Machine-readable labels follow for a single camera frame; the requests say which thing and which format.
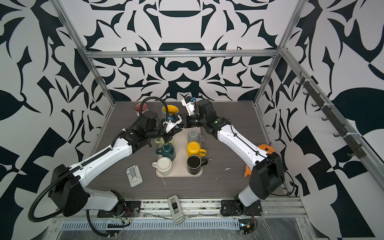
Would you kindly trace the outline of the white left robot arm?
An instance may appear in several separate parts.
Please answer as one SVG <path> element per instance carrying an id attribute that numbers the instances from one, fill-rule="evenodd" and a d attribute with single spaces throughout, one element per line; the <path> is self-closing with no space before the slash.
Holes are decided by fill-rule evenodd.
<path id="1" fill-rule="evenodd" d="M 150 145 L 152 139 L 162 138 L 169 142 L 186 125 L 184 114 L 170 114 L 166 110 L 166 117 L 159 119 L 156 112 L 144 113 L 143 106 L 149 100 L 146 98 L 141 102 L 137 119 L 128 128 L 122 129 L 106 148 L 77 164 L 69 167 L 60 165 L 54 169 L 50 185 L 37 196 L 29 209 L 28 219 L 31 222 L 43 222 L 60 214 L 70 217 L 80 211 L 86 211 L 87 221 L 90 222 L 91 210 L 104 211 L 122 220 L 127 208 L 122 195 L 115 190 L 103 192 L 89 189 L 90 182 L 118 161 Z M 35 211 L 44 196 L 55 203 L 58 211 L 37 217 Z"/>

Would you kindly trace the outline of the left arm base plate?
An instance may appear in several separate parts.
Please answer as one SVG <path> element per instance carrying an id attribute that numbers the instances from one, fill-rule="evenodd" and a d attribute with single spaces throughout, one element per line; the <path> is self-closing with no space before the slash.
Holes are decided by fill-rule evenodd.
<path id="1" fill-rule="evenodd" d="M 117 205 L 110 211 L 99 210 L 98 218 L 112 218 L 120 216 L 121 218 L 130 218 L 140 212 L 141 201 L 119 201 Z"/>

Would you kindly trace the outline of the blue butterfly mug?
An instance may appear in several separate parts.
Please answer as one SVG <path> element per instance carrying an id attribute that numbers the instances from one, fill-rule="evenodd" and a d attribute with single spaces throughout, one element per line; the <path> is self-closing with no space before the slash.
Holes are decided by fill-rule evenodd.
<path id="1" fill-rule="evenodd" d="M 178 112 L 179 108 L 174 105 L 167 105 L 166 107 L 162 107 L 162 120 L 167 120 L 168 117 L 171 117 Z"/>

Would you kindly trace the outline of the light green mug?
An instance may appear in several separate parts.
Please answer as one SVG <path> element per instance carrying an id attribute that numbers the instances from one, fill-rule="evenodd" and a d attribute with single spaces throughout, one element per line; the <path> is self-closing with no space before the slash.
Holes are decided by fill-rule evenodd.
<path id="1" fill-rule="evenodd" d="M 155 143 L 158 144 L 160 147 L 162 147 L 165 144 L 165 141 L 163 138 L 156 138 Z"/>

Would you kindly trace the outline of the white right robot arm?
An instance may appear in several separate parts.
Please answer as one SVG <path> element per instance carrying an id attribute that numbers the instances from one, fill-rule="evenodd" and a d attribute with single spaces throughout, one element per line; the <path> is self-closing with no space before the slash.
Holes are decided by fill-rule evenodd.
<path id="1" fill-rule="evenodd" d="M 186 97 L 181 101 L 187 114 L 182 114 L 182 129 L 202 127 L 207 134 L 227 145 L 249 167 L 251 176 L 249 184 L 234 198 L 238 212 L 245 212 L 259 200 L 268 196 L 285 182 L 286 168 L 281 157 L 273 152 L 268 153 L 245 138 L 232 125 L 229 119 L 219 117 L 209 100 L 196 102 Z"/>

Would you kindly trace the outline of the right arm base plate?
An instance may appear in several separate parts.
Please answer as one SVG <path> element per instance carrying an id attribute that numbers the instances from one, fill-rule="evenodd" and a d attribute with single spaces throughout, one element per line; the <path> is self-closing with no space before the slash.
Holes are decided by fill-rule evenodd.
<path id="1" fill-rule="evenodd" d="M 256 201 L 250 206 L 246 207 L 240 200 L 221 200 L 220 213 L 224 217 L 230 216 L 261 216 L 262 206 L 260 201 Z"/>

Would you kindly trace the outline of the pink patterned mug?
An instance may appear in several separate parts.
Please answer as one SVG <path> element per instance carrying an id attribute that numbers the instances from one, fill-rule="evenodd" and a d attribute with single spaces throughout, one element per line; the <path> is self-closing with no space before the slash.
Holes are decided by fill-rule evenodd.
<path id="1" fill-rule="evenodd" d="M 135 112 L 137 114 L 137 116 L 140 115 L 140 113 L 145 113 L 149 110 L 149 107 L 146 103 L 144 104 L 141 104 L 141 103 L 138 103 L 135 105 Z"/>

